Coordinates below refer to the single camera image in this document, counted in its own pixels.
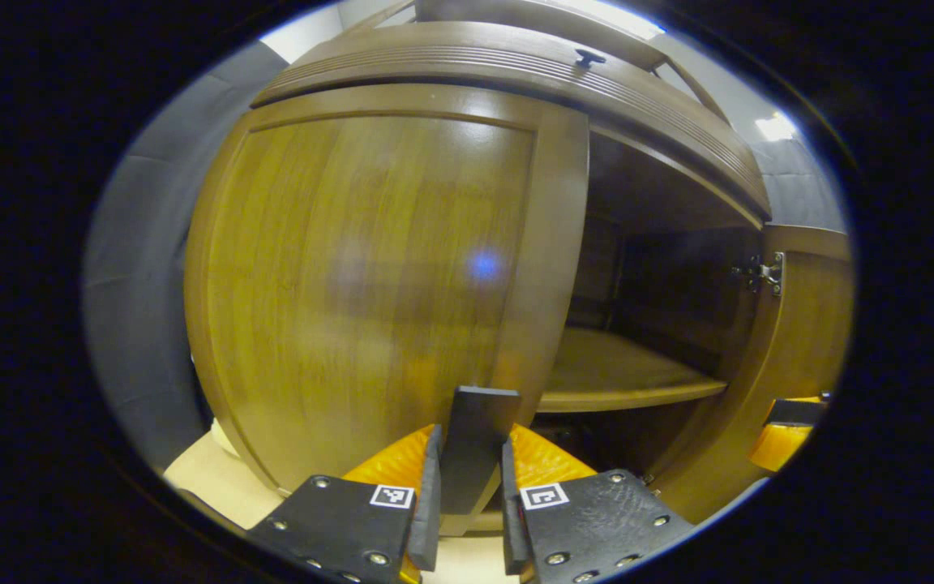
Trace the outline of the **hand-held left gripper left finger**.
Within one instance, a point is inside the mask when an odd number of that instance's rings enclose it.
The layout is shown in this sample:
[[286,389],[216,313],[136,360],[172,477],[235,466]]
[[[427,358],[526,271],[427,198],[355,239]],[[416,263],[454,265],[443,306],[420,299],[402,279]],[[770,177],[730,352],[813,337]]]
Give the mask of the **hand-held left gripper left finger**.
[[345,476],[312,474],[247,537],[323,583],[419,583],[437,561],[442,443],[430,424]]

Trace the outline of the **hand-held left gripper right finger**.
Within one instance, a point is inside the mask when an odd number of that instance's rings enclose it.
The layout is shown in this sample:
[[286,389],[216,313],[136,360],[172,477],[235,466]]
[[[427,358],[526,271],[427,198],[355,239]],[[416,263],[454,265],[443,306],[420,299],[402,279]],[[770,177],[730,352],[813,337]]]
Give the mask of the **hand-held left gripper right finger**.
[[597,472],[528,428],[501,455],[505,573],[522,583],[619,583],[695,528],[629,470]]

